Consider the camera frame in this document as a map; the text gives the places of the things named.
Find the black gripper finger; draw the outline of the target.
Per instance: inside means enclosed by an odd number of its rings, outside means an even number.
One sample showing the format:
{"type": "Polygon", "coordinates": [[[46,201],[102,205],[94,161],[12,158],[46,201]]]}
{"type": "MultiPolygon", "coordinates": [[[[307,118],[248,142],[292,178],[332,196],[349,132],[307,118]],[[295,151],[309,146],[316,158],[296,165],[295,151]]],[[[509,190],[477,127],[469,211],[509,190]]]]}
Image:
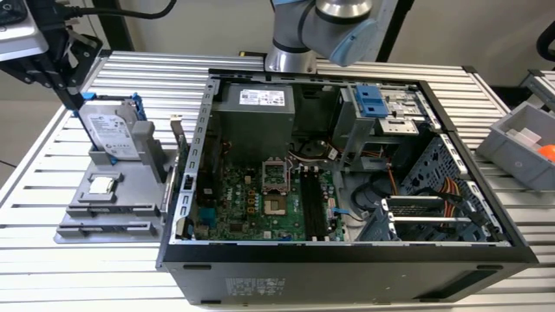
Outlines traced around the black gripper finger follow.
{"type": "Polygon", "coordinates": [[[78,60],[72,66],[68,57],[53,60],[44,53],[2,61],[1,71],[28,85],[38,83],[52,89],[69,111],[81,108],[82,63],[78,60]]]}
{"type": "Polygon", "coordinates": [[[88,34],[69,34],[62,56],[62,79],[66,87],[80,87],[94,59],[102,48],[102,41],[88,34]]]}

